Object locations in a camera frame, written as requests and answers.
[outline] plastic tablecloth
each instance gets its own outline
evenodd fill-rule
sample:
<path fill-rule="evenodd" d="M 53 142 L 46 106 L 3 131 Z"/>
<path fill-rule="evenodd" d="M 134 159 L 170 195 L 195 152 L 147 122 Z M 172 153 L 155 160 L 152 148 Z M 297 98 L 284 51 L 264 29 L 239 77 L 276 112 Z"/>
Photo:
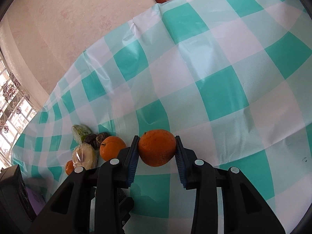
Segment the plastic tablecloth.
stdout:
<path fill-rule="evenodd" d="M 78 57 L 19 137 L 12 164 L 48 200 L 67 177 L 73 124 L 127 145 L 166 129 L 211 165 L 240 168 L 290 233 L 312 201 L 311 48 L 299 0 L 156 4 Z M 190 233 L 195 190 L 183 189 L 175 159 L 158 168 L 139 159 L 126 192 L 135 201 L 126 233 Z"/>

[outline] purple object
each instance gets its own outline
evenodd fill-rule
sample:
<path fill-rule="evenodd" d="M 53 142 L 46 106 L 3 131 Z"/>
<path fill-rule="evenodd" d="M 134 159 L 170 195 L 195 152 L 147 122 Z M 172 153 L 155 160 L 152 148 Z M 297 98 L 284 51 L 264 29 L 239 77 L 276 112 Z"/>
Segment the purple object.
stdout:
<path fill-rule="evenodd" d="M 46 205 L 42 195 L 39 195 L 32 189 L 26 187 L 28 199 L 30 204 L 32 205 L 32 208 L 34 209 L 36 215 L 40 213 L 40 211 L 43 209 L 44 205 Z"/>

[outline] orange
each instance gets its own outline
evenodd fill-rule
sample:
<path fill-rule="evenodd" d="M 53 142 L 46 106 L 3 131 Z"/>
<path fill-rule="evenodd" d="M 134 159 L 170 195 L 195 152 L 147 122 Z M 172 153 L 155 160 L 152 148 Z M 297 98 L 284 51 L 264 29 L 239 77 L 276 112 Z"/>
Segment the orange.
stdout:
<path fill-rule="evenodd" d="M 67 163 L 66 163 L 66 166 L 65 166 L 65 172 L 67 175 L 71 174 L 72 171 L 74 170 L 74 164 L 73 164 L 73 160 L 69 160 Z"/>
<path fill-rule="evenodd" d="M 126 144 L 122 139 L 117 136 L 109 136 L 101 143 L 99 154 L 105 161 L 108 161 L 116 158 L 123 148 L 126 148 Z"/>
<path fill-rule="evenodd" d="M 177 149 L 172 133 L 163 129 L 145 132 L 138 142 L 138 152 L 144 163 L 149 166 L 162 166 L 170 161 Z"/>

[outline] window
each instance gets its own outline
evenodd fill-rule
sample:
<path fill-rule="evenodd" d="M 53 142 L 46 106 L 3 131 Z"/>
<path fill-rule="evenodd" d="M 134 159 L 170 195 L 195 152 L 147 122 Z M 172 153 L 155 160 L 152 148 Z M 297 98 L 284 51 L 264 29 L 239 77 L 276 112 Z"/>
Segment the window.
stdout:
<path fill-rule="evenodd" d="M 37 114 L 0 53 L 0 169 L 11 166 L 11 151 L 17 139 Z"/>

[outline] checkered tablecloth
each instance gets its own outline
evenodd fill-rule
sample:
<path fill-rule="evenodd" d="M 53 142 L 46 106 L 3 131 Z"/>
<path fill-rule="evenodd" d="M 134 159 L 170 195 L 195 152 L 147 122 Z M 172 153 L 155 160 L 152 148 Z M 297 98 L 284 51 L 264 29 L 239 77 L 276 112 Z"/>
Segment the checkered tablecloth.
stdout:
<path fill-rule="evenodd" d="M 12 163 L 47 200 L 67 177 L 73 124 L 127 145 L 166 129 L 213 166 L 240 168 L 290 233 L 312 201 L 311 54 L 299 0 L 156 4 L 79 56 Z M 127 193 L 135 207 L 126 233 L 190 233 L 195 190 L 183 189 L 175 159 L 158 168 L 139 160 Z M 219 207 L 220 233 L 222 218 Z"/>

